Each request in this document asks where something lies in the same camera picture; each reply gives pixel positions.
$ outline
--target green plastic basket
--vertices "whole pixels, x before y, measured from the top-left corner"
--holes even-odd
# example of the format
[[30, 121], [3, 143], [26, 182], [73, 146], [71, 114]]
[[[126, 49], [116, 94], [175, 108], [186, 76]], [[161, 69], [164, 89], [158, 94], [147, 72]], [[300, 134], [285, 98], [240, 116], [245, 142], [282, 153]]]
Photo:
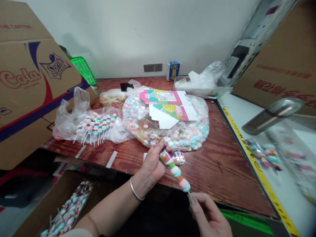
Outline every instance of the green plastic basket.
[[83, 78], [88, 82], [90, 86], [94, 86], [96, 84], [96, 79], [91, 72], [89, 65], [83, 57], [74, 57], [70, 58], [71, 62], [83, 76]]

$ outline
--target bracelet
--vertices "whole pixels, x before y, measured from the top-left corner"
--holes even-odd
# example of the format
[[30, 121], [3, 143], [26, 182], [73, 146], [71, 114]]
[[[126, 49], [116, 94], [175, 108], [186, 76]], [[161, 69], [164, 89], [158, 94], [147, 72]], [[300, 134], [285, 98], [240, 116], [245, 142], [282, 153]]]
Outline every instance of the bracelet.
[[132, 191], [133, 191], [135, 197], [137, 197], [137, 199], [140, 200], [140, 201], [144, 201], [145, 198], [140, 198], [140, 197], [136, 194], [136, 192], [135, 192], [135, 190], [134, 190], [134, 188], [133, 188], [133, 185], [132, 185], [132, 177], [130, 178], [130, 184], [131, 184], [131, 188], [132, 188]]

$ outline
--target electrical outlet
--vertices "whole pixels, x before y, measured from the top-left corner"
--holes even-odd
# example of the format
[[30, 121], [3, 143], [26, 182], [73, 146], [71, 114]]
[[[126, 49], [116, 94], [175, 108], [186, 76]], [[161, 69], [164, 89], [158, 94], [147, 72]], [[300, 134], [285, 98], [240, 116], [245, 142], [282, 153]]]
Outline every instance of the electrical outlet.
[[144, 72], [162, 71], [162, 64], [146, 64], [144, 65]]
[[155, 64], [154, 71], [162, 71], [162, 64]]

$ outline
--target yellow tape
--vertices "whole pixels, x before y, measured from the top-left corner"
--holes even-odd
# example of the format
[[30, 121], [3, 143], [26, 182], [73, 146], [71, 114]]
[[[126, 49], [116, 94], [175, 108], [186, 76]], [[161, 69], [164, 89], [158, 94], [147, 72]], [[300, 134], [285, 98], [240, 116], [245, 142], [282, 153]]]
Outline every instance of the yellow tape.
[[251, 163], [253, 164], [253, 166], [256, 169], [256, 173], [261, 181], [261, 183], [263, 184], [270, 200], [272, 201], [274, 207], [276, 208], [277, 212], [279, 213], [280, 217], [282, 218], [283, 222], [285, 223], [286, 228], [288, 229], [288, 231], [290, 232], [290, 234], [292, 236], [300, 236], [298, 231], [296, 230], [294, 224], [292, 223], [291, 219], [289, 218], [289, 216], [287, 215], [286, 211], [284, 210], [283, 206], [281, 205], [280, 201], [278, 200], [277, 196], [275, 195], [273, 189], [271, 188], [269, 182], [267, 181], [267, 178], [265, 177], [264, 173], [262, 172], [262, 170], [260, 169], [260, 166], [258, 164], [257, 159], [255, 158], [255, 156], [251, 153], [250, 149], [248, 148], [248, 146], [246, 145], [243, 136], [241, 135], [239, 129], [237, 128], [236, 124], [234, 123], [233, 119], [231, 118], [231, 116], [229, 115], [228, 111], [226, 108], [223, 107], [224, 113], [226, 115], [226, 117], [228, 118], [231, 126], [233, 127], [233, 129], [235, 130], [238, 139], [240, 140], [241, 144], [243, 144], [243, 146], [246, 149], [248, 158], [250, 159]]

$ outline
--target wooden tabletop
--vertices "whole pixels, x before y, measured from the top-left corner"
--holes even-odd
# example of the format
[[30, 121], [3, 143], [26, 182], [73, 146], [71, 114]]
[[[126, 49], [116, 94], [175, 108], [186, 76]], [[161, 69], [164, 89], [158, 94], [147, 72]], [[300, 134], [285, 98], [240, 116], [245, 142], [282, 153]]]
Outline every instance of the wooden tabletop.
[[[155, 89], [171, 90], [173, 88], [173, 82], [168, 82], [166, 77], [143, 77], [98, 79], [97, 90], [107, 91], [120, 88], [120, 83], [128, 82], [130, 79]], [[266, 216], [277, 217], [215, 103], [211, 100], [207, 100], [206, 103], [210, 119], [208, 138], [202, 148], [184, 154], [186, 163], [181, 166], [183, 177], [191, 184], [191, 191], [205, 192], [220, 202]], [[92, 105], [92, 109], [101, 107], [101, 103]], [[74, 157], [82, 145], [78, 142], [73, 144], [70, 141], [57, 141], [51, 138], [43, 147]], [[137, 139], [120, 144], [105, 141], [104, 144], [94, 148], [87, 145], [79, 158], [106, 166], [114, 151], [118, 153], [111, 169], [133, 175], [142, 166], [143, 153], [147, 152], [148, 148]], [[169, 169], [159, 183], [178, 188], [176, 179]]]

